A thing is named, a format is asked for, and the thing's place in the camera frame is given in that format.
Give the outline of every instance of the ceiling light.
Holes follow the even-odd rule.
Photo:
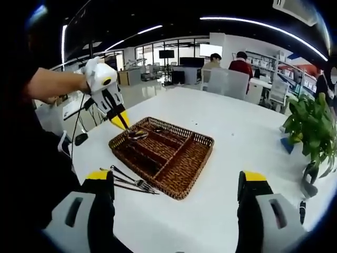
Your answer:
[[[116,46],[116,45],[118,45],[118,44],[121,44],[121,43],[123,43],[123,42],[124,42],[124,40],[121,40],[121,41],[119,41],[119,42],[113,44],[112,46],[108,47],[108,48],[107,48],[106,50],[104,50],[104,51],[106,52],[106,51],[108,51],[109,49],[113,48],[114,46]]]
[[[62,37],[61,37],[61,60],[62,60],[62,64],[64,64],[65,60],[64,60],[64,44],[65,44],[65,30],[67,29],[68,25],[64,25],[62,27]]]
[[[308,48],[310,48],[312,51],[314,51],[316,54],[318,54],[321,58],[323,58],[323,60],[325,60],[326,62],[328,61],[328,58],[326,58],[320,51],[318,51],[315,47],[313,47],[312,45],[310,45],[308,42],[302,40],[301,38],[297,37],[296,35],[289,33],[285,30],[282,30],[280,28],[277,28],[275,26],[272,25],[267,25],[264,23],[260,23],[257,21],[252,21],[252,20],[244,20],[242,18],[236,18],[236,17],[201,17],[200,20],[228,20],[228,21],[241,21],[241,22],[246,22],[246,23],[251,23],[251,24],[255,24],[255,25],[262,25],[264,27],[268,27],[270,29],[276,30],[278,32],[284,33],[294,39],[296,39],[297,41],[303,43],[304,45],[306,45]]]
[[[155,26],[155,27],[143,30],[143,31],[139,32],[138,34],[146,33],[148,31],[151,31],[151,30],[154,30],[154,29],[157,29],[157,28],[160,28],[160,27],[163,27],[163,26],[162,25],[158,25],[158,26]]]

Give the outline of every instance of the person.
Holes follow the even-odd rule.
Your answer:
[[[54,207],[79,186],[71,160],[57,150],[59,137],[42,129],[32,100],[50,102],[89,88],[85,75],[39,67],[28,48],[23,13],[13,20],[4,31],[1,178],[6,234],[20,234],[21,243],[32,231],[46,227]],[[12,241],[11,247],[17,246]]]
[[[211,54],[211,61],[205,63],[205,65],[202,67],[203,69],[206,70],[211,70],[214,67],[220,67],[220,61],[221,61],[221,56],[217,53]]]
[[[316,82],[316,93],[315,99],[318,98],[320,93],[325,94],[325,100],[328,104],[332,114],[336,117],[336,85],[331,82],[331,78],[329,74],[327,74],[329,70],[324,70],[323,73],[318,77]]]
[[[236,60],[232,61],[229,67],[229,70],[234,70],[238,72],[242,72],[249,75],[249,80],[253,77],[253,71],[252,67],[249,65],[249,63],[246,62],[247,60],[247,54],[245,52],[238,52],[236,54]],[[249,83],[247,86],[246,94],[249,90]]]

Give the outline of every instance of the ceiling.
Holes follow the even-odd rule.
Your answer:
[[[32,29],[33,52],[44,67],[52,67],[61,62],[60,44],[62,26],[67,24],[86,0],[46,0],[48,13]],[[329,6],[315,1],[317,10],[323,16],[329,28],[334,28],[334,19],[328,14]],[[266,41],[307,59],[317,66],[324,61],[312,50],[295,39],[255,24],[236,21],[201,21],[203,16],[227,16],[254,20],[286,30],[307,41],[321,53],[328,56],[326,41],[319,26],[309,27],[296,18],[272,8],[273,0],[259,1],[212,1],[196,4],[196,1],[121,1],[92,0],[87,8],[87,22],[72,32],[67,39],[73,44],[83,44],[92,38],[102,42],[94,51],[103,51],[109,46],[124,40],[139,31],[163,25],[162,28],[129,38],[114,49],[158,41],[171,37],[209,35],[209,32],[222,32]],[[72,56],[88,54],[80,45]]]

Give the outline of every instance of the white chair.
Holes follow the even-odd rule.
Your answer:
[[[250,84],[249,91],[246,95],[245,101],[252,103],[252,104],[259,104],[262,91],[263,91],[263,86],[256,85],[256,84]]]
[[[248,86],[249,75],[222,68],[213,68],[208,82],[207,91],[244,100]]]
[[[201,69],[201,85],[200,90],[201,91],[207,91],[207,84],[210,81],[211,78],[211,70],[209,69]]]
[[[280,112],[285,106],[289,85],[286,82],[274,81],[269,93],[269,101],[276,103],[276,111]]]

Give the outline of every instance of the potted plant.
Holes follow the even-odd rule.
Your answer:
[[[285,133],[289,134],[288,143],[303,143],[302,154],[310,156],[310,163],[304,170],[304,177],[311,176],[313,184],[319,173],[319,166],[328,159],[328,168],[320,178],[332,170],[337,156],[337,136],[334,116],[330,111],[325,94],[320,93],[316,100],[301,95],[299,100],[289,100],[292,114],[284,122]]]

